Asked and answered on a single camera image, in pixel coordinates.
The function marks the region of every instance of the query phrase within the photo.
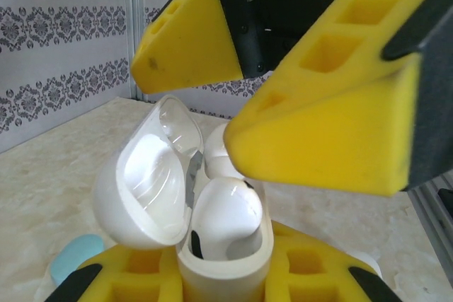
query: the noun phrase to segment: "white earbud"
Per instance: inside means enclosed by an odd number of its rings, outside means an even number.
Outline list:
[[[237,178],[211,180],[200,193],[192,214],[194,255],[204,260],[228,260],[228,247],[252,235],[262,217],[260,197],[248,183]],[[194,247],[194,241],[199,241],[199,248]]]
[[[219,125],[208,136],[205,143],[205,171],[206,176],[210,179],[216,177],[234,177],[244,179],[231,159],[228,156],[227,148],[224,143],[224,131],[226,124]]]

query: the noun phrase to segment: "black screw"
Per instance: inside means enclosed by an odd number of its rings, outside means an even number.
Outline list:
[[[258,72],[263,72],[264,71],[264,63],[263,62],[259,62],[258,63],[258,67],[256,69],[258,70]]]

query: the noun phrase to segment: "patterned wallpaper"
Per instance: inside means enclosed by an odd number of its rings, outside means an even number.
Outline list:
[[[168,0],[144,0],[145,21],[153,21],[160,8]],[[232,117],[242,108],[243,104],[256,92],[268,78],[268,75],[251,80],[230,81],[224,83],[198,86],[179,91],[171,91],[178,96],[194,112],[206,113],[219,117]],[[154,101],[163,94],[148,95],[146,100]]]
[[[0,152],[130,97],[125,0],[0,0]]]

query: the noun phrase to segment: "light blue object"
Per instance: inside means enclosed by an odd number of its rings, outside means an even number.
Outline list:
[[[73,239],[50,263],[50,276],[55,286],[59,286],[79,265],[104,250],[100,236],[90,234]]]

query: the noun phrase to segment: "marble countertop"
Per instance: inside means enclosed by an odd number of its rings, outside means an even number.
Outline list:
[[[0,154],[0,301],[44,301],[49,263],[85,233],[113,241],[91,210],[98,169],[150,110],[117,98]],[[224,120],[194,113],[204,138]],[[370,254],[405,302],[453,301],[453,291],[406,193],[391,199],[265,184],[270,213],[345,251]]]

